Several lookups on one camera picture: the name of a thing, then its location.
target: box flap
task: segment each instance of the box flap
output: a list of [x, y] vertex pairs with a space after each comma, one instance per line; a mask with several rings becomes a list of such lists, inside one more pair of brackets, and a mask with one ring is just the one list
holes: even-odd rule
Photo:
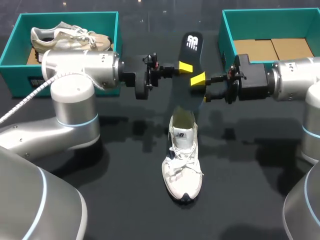
[[251, 62], [278, 60], [271, 40], [235, 40], [234, 45], [237, 54], [248, 54]]
[[312, 58], [314, 56], [304, 38], [281, 38], [271, 41], [279, 60]]

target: shoe toe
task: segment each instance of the shoe toe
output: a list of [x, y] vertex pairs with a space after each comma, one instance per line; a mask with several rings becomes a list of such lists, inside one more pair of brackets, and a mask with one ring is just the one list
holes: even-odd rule
[[182, 202], [189, 202], [197, 197], [202, 185], [201, 177], [180, 177], [172, 178], [167, 181], [169, 192], [174, 198]]

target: sneaker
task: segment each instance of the sneaker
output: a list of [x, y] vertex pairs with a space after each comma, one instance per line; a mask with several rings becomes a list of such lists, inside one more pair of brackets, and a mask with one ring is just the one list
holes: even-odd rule
[[96, 50], [106, 51], [111, 46], [111, 39], [94, 31], [88, 31], [76, 25], [60, 22], [51, 29], [31, 29], [31, 43], [42, 61], [43, 54], [48, 50]]
[[169, 193], [182, 202], [195, 199], [202, 185], [197, 133], [194, 114], [182, 108], [175, 110], [169, 124], [169, 152], [162, 163], [162, 176]]

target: shoelace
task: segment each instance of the shoelace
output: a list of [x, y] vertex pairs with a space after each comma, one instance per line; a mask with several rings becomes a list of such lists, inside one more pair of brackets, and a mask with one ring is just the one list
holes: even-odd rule
[[172, 150], [174, 151], [175, 157], [173, 160], [168, 160], [170, 169], [172, 169], [169, 173], [171, 176], [173, 176], [177, 171], [183, 168], [189, 168], [194, 170], [198, 174], [204, 175], [201, 171], [197, 170], [196, 166], [194, 165], [194, 163], [196, 163], [194, 158], [194, 152], [196, 150], [195, 143], [193, 143], [190, 150], [178, 148], [174, 144], [172, 144]]
[[95, 34], [94, 31], [88, 31], [85, 28], [79, 27], [77, 25], [73, 25], [73, 27], [76, 28], [76, 35], [71, 36], [70, 38], [72, 39], [81, 39], [82, 41], [88, 40], [89, 41], [89, 45], [92, 49], [96, 48], [96, 39], [91, 36], [90, 34]]

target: cable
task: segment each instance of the cable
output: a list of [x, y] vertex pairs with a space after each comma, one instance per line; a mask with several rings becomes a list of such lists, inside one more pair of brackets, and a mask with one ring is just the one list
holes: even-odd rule
[[5, 120], [7, 120], [8, 118], [10, 118], [14, 113], [16, 113], [20, 108], [23, 107], [23, 105], [25, 105], [27, 102], [29, 102], [31, 99], [33, 99], [38, 93], [40, 93], [43, 89], [45, 89], [46, 87], [48, 87], [49, 85], [51, 85], [55, 80], [65, 77], [65, 76], [69, 76], [69, 75], [73, 75], [73, 74], [78, 74], [78, 75], [82, 75], [85, 76], [87, 78], [90, 79], [90, 81], [92, 82], [93, 86], [95, 86], [97, 89], [99, 90], [103, 90], [104, 88], [99, 86], [92, 77], [90, 77], [88, 74], [84, 73], [84, 72], [64, 72], [64, 73], [57, 73], [56, 75], [54, 75], [53, 77], [51, 77], [50, 79], [48, 79], [47, 81], [45, 81], [41, 86], [37, 87], [36, 90], [34, 90], [33, 92], [31, 92], [27, 97], [25, 97], [21, 102], [19, 102], [17, 105], [15, 105], [10, 111], [8, 111], [3, 117], [0, 118], [0, 124], [2, 124]]

